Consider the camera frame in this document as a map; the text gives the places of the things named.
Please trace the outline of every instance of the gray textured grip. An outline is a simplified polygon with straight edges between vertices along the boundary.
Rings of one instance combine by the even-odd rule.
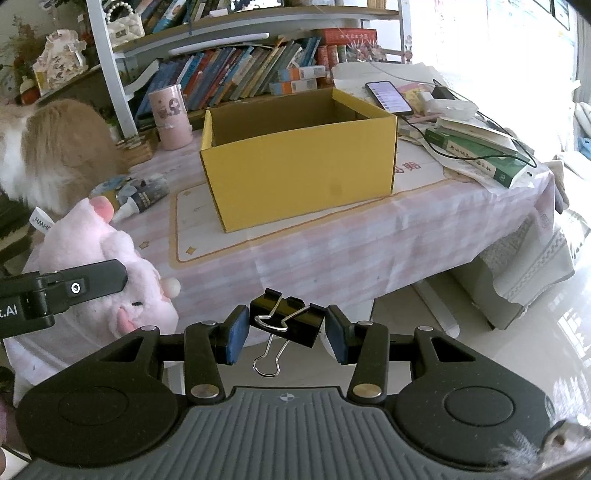
[[[191,408],[163,444],[119,465],[76,469],[35,460],[18,480],[472,480],[417,453],[386,414],[334,387],[237,388],[222,404]]]

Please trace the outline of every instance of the pink checkered tablecloth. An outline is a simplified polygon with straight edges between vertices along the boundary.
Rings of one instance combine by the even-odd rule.
[[[535,174],[528,187],[490,192],[445,171],[420,147],[399,142],[392,196],[179,262],[176,193],[205,182],[199,132],[195,136],[191,145],[159,151],[133,169],[143,177],[165,174],[171,195],[119,225],[163,277],[180,280],[182,291],[174,301],[179,330],[223,320],[266,287],[324,306],[374,299],[470,262],[515,231],[542,197],[554,203],[547,170]],[[215,235],[222,244],[228,234],[219,225]]]

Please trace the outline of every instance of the pink cylindrical container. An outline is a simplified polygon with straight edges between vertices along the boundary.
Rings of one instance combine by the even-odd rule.
[[[193,141],[193,133],[179,84],[148,94],[160,141],[165,150],[176,150]]]

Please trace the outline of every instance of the black plastic handle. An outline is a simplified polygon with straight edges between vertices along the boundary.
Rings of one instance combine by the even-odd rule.
[[[375,405],[382,403],[388,395],[390,338],[388,327],[380,323],[362,328],[367,330],[347,398],[356,403]]]
[[[185,330],[185,395],[197,405],[211,405],[226,397],[209,342],[210,329],[208,325],[194,323]]]

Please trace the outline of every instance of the glue bottle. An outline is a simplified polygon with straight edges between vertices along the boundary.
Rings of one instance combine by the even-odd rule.
[[[168,182],[163,175],[154,175],[145,180],[134,180],[131,185],[136,192],[129,195],[127,201],[115,212],[112,223],[143,212],[145,209],[166,197],[170,192]]]

